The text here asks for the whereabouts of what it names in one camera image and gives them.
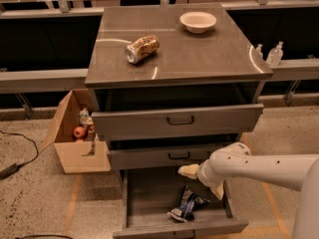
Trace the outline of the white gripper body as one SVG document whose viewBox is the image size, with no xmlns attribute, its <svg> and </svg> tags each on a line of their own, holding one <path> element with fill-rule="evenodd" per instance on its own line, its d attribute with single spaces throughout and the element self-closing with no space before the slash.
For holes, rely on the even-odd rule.
<svg viewBox="0 0 319 239">
<path fill-rule="evenodd" d="M 220 187 L 223 183 L 223 178 L 215 173 L 208 159 L 198 167 L 196 174 L 198 180 L 209 188 Z"/>
</svg>

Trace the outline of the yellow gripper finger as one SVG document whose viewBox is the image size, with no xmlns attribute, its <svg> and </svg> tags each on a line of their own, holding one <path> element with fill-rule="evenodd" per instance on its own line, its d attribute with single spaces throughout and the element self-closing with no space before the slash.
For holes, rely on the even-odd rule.
<svg viewBox="0 0 319 239">
<path fill-rule="evenodd" d="M 215 184 L 210 188 L 211 192 L 216 196 L 218 200 L 221 200 L 224 195 L 223 183 Z"/>
<path fill-rule="evenodd" d="M 197 179 L 198 164 L 181 166 L 177 173 L 190 179 Z"/>
</svg>

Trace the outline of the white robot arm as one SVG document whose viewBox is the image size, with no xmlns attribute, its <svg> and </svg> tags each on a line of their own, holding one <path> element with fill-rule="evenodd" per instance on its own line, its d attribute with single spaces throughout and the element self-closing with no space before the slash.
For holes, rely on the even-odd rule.
<svg viewBox="0 0 319 239">
<path fill-rule="evenodd" d="M 319 239 L 319 155 L 252 155 L 235 142 L 201 164 L 184 165 L 180 175 L 198 179 L 221 199 L 227 177 L 247 177 L 301 192 L 292 239 Z"/>
</svg>

